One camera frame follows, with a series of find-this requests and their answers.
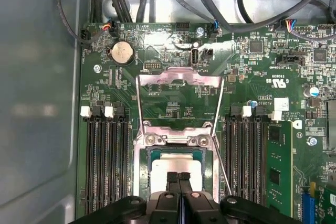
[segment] capacitor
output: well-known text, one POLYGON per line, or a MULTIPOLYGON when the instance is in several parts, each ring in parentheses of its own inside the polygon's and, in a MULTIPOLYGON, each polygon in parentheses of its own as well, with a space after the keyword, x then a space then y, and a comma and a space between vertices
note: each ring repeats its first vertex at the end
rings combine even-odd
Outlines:
POLYGON ((249 100, 247 102, 247 105, 251 106, 251 108, 254 109, 256 106, 258 106, 258 102, 257 101, 249 100))
POLYGON ((134 49, 128 42, 119 41, 108 50, 108 55, 116 64, 125 66, 134 60, 134 49))
POLYGON ((317 97, 319 95, 320 91, 317 87, 307 87, 304 92, 303 95, 305 97, 317 97))

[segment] microchip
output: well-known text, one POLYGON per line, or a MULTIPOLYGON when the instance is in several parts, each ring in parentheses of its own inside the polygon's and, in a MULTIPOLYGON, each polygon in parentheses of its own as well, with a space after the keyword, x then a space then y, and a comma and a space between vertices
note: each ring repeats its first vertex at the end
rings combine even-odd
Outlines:
POLYGON ((318 107, 321 104, 320 98, 309 98, 308 99, 308 106, 309 107, 318 107))
POLYGON ((256 106, 255 111, 256 116, 267 115, 267 110, 263 106, 256 106))
POLYGON ((236 86, 235 85, 230 85, 225 87, 226 92, 235 92, 236 91, 236 86))
POLYGON ((275 206, 273 206, 273 205, 269 205, 269 208, 270 208, 270 209, 273 209, 273 210, 275 210, 275 211, 280 212, 279 208, 277 208, 277 207, 275 207, 275 206))
POLYGON ((178 112, 177 110, 172 111, 172 118, 177 118, 178 117, 178 112))
POLYGON ((317 116, 318 116, 318 115, 317 115, 317 112, 316 112, 316 111, 312 111, 312 112, 311 112, 311 118, 312 118, 312 119, 316 119, 317 116))
POLYGON ((280 142, 280 128, 275 126, 270 126, 268 130, 269 140, 272 142, 280 142))
POLYGON ((230 115, 240 115, 241 108, 238 106, 231 106, 230 107, 230 115))
POLYGON ((101 115, 101 107, 100 106, 92 106, 92 115, 100 116, 101 115))
POLYGON ((227 76, 227 81, 228 82, 236 82, 236 76, 234 74, 229 74, 227 76))
POLYGON ((323 48, 314 49, 314 61, 315 62, 326 62, 327 61, 327 50, 323 48))
POLYGON ((277 185, 280 185, 280 173, 277 170, 269 170, 269 180, 277 185))
POLYGON ((311 111, 306 111, 306 119, 312 119, 311 111))
POLYGON ((123 106, 117 107, 116 115, 124 117, 125 116, 125 107, 123 107, 123 106))
POLYGON ((190 23, 178 22, 176 23, 176 31, 189 31, 190 23))
POLYGON ((261 40, 251 40, 250 41, 250 52, 252 53, 262 53, 262 41, 261 40))

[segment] gray side panel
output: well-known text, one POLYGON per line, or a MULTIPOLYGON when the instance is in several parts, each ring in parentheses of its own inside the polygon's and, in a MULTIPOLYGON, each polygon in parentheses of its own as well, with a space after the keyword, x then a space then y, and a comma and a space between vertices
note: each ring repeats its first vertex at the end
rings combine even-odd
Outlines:
MULTIPOLYGON (((87 18, 88 0, 62 2, 72 26, 87 18)), ((75 210, 78 51, 55 0, 0 4, 0 222, 67 223, 75 210)))

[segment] blue capacitor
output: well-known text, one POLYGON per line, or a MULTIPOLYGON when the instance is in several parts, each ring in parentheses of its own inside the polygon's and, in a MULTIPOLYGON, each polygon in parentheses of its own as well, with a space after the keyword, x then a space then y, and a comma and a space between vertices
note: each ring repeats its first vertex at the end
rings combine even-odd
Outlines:
POLYGON ((249 100, 247 102, 247 105, 250 105, 252 109, 254 109, 256 106, 258 106, 258 102, 257 101, 251 101, 249 100))

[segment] green circuit board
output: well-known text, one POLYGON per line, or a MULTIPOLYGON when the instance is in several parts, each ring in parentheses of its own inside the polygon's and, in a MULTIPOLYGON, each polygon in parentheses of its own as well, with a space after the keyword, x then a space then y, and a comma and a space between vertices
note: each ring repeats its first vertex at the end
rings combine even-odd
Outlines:
MULTIPOLYGON (((92 36, 101 26, 88 24, 83 32, 92 36)), ((296 26, 311 36, 333 29, 296 26)), ((216 135, 234 194, 302 219, 301 195, 311 181, 325 183, 336 167, 336 140, 328 135, 328 101, 336 98, 336 44, 300 40, 274 26, 223 35, 212 25, 188 23, 116 24, 83 48, 80 106, 89 107, 92 116, 79 123, 77 218, 133 194, 134 140, 140 127, 136 77, 161 74, 168 67, 223 78, 216 135), (195 33, 199 27, 202 36, 195 33), (134 50, 124 66, 110 57, 119 41, 134 50), (309 95, 312 87, 319 89, 316 97, 309 95), (242 117, 252 101, 258 104, 252 116, 242 117), (107 106, 116 110, 113 120, 104 118, 107 106), (271 120, 271 114, 279 113, 279 121, 271 120)), ((181 80, 142 86, 143 118, 177 130, 202 127, 214 120, 220 92, 181 80)), ((200 153, 202 166, 211 167, 211 155, 200 153)), ((139 195, 144 198, 150 193, 150 156, 148 151, 140 155, 139 195)), ((206 170, 203 189, 212 193, 214 174, 206 170)), ((219 197, 225 194, 220 176, 219 197)))

